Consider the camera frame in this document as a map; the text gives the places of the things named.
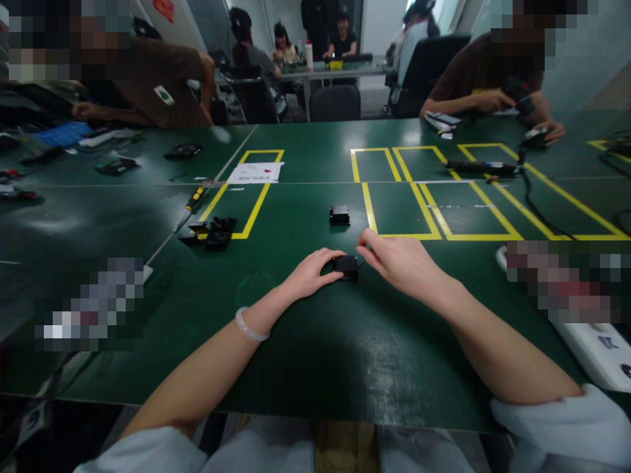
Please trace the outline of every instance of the brown t-shirt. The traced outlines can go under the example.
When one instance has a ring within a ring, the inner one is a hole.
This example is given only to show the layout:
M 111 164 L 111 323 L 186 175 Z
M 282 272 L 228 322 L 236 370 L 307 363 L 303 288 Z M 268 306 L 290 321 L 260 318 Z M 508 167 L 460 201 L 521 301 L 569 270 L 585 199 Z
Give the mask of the brown t-shirt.
M 533 92 L 541 89 L 544 73 L 534 70 L 532 58 L 499 56 L 496 49 L 492 47 L 491 33 L 465 46 L 451 61 L 429 98 L 441 102 L 487 92 L 502 87 L 510 76 L 519 76 Z
M 204 79 L 196 49 L 131 37 L 129 59 L 129 79 L 114 84 L 136 110 L 160 128 L 210 126 L 187 85 L 189 79 Z

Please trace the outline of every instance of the blue object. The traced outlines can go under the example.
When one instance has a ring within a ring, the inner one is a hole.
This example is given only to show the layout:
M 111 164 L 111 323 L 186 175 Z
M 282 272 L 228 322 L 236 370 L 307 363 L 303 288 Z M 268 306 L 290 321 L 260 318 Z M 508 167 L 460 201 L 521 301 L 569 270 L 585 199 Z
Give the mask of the blue object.
M 68 146 L 76 145 L 83 139 L 82 135 L 92 131 L 87 123 L 70 122 L 41 133 L 35 133 L 34 135 L 47 145 L 67 148 Z

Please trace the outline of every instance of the white paper sheet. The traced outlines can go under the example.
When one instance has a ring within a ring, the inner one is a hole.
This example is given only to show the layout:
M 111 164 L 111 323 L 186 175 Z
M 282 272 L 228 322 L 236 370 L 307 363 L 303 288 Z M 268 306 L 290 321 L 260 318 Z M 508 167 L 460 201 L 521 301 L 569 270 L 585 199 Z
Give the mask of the white paper sheet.
M 284 163 L 239 164 L 228 178 L 228 184 L 266 184 L 278 182 Z

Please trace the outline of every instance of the white bottle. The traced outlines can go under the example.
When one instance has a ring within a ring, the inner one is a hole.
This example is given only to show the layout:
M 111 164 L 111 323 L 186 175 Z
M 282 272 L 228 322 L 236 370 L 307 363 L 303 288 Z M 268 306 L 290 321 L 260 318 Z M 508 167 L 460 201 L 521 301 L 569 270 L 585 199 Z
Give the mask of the white bottle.
M 304 55 L 307 56 L 307 71 L 314 71 L 314 47 L 309 42 L 305 48 Z

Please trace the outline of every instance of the table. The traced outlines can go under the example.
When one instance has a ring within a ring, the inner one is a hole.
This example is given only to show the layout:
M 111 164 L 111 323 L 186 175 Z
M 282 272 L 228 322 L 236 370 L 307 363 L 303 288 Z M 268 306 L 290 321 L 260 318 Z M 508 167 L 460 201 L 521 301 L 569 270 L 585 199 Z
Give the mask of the table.
M 631 201 L 629 182 L 596 160 L 595 146 L 611 131 L 629 128 L 631 119 L 616 112 L 558 118 L 568 128 L 565 139 L 529 156 L 532 198 L 567 231 L 628 240 L 611 221 Z M 103 258 L 149 259 L 179 221 L 199 182 L 193 179 L 227 179 L 244 159 L 284 161 L 281 182 L 206 195 L 197 219 L 236 217 L 237 239 L 219 254 L 169 239 L 151 263 L 154 275 L 127 317 L 128 330 L 111 340 L 110 351 L 86 355 L 60 398 L 142 404 L 239 307 L 279 284 L 317 248 L 353 254 L 369 225 L 382 235 L 422 239 L 449 274 L 585 382 L 554 328 L 494 260 L 500 241 L 547 237 L 523 207 L 523 184 L 454 183 L 441 164 L 442 157 L 468 154 L 510 160 L 524 130 L 506 117 L 464 123 L 453 141 L 419 120 L 154 130 L 119 151 L 141 164 L 121 177 L 93 170 L 105 153 L 67 155 L 34 169 L 21 187 L 40 192 L 45 202 L 0 206 L 0 261 L 22 263 L 0 263 L 0 290 L 13 294 L 7 313 L 33 315 L 4 343 L 0 392 L 32 396 L 58 363 L 59 353 L 34 349 L 37 321 L 62 298 L 76 296 Z M 188 162 L 163 159 L 176 144 L 190 142 L 204 152 Z M 10 156 L 0 159 L 3 168 L 23 169 Z M 349 228 L 329 226 L 331 205 L 350 208 Z M 631 396 L 609 395 L 631 413 Z M 332 284 L 294 304 L 219 410 L 489 432 L 498 428 L 489 396 L 448 325 L 365 266 L 359 284 Z
M 282 81 L 300 80 L 304 88 L 304 100 L 307 113 L 307 122 L 311 122 L 309 97 L 311 97 L 312 80 L 331 80 L 346 78 L 361 78 L 369 76 L 393 76 L 396 71 L 385 64 L 386 56 L 374 56 L 373 62 L 345 62 L 342 70 L 327 69 L 324 61 L 314 62 L 313 72 L 307 70 L 307 66 L 288 67 L 281 69 Z

